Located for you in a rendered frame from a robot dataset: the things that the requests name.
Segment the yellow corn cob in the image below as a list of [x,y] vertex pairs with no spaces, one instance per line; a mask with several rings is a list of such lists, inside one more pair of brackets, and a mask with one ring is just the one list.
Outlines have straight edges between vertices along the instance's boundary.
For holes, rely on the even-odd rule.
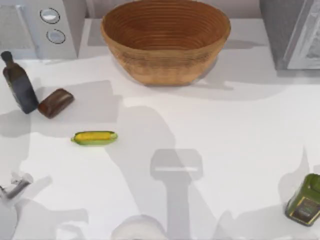
[[102,146],[115,142],[118,134],[113,131],[82,131],[70,139],[73,143],[83,146]]

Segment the brown woven basket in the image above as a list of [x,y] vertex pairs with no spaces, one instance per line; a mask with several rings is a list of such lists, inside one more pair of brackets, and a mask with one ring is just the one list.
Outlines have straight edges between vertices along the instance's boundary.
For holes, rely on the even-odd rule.
[[184,86],[217,59],[230,33],[224,12],[195,0],[136,0],[109,11],[101,35],[119,65],[145,86]]

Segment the dark brown bread loaf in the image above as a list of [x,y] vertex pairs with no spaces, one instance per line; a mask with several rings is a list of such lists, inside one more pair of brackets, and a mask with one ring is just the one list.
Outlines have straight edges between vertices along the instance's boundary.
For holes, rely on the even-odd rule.
[[64,88],[58,88],[47,96],[37,107],[38,111],[48,119],[56,117],[68,107],[75,97]]

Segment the smaller microwave knob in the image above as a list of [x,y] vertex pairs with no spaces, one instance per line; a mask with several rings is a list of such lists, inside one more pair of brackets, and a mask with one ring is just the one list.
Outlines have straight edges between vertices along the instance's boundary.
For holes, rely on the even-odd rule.
[[52,29],[47,31],[46,38],[53,44],[60,45],[63,44],[66,41],[66,35],[58,30],[58,29]]

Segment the dark glass bottle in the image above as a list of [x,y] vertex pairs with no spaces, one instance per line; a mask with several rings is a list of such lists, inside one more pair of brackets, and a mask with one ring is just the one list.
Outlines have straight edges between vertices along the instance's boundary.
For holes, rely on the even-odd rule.
[[38,108],[39,101],[27,72],[14,62],[10,51],[3,51],[0,55],[5,63],[2,73],[16,103],[23,113],[30,114]]

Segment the larger microwave knob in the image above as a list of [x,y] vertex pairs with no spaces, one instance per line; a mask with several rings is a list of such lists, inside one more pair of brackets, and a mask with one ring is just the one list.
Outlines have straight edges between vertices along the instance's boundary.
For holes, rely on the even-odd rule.
[[41,20],[47,24],[56,24],[60,21],[60,14],[54,8],[41,9],[39,12]]

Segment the pale microwave oven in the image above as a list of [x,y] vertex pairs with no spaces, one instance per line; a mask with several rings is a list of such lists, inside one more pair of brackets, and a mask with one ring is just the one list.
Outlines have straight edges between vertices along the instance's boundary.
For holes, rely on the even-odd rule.
[[[56,24],[41,20],[40,10],[53,8],[60,14]],[[76,59],[87,14],[86,0],[0,0],[0,53],[15,59]],[[49,30],[60,30],[66,40],[53,44]]]

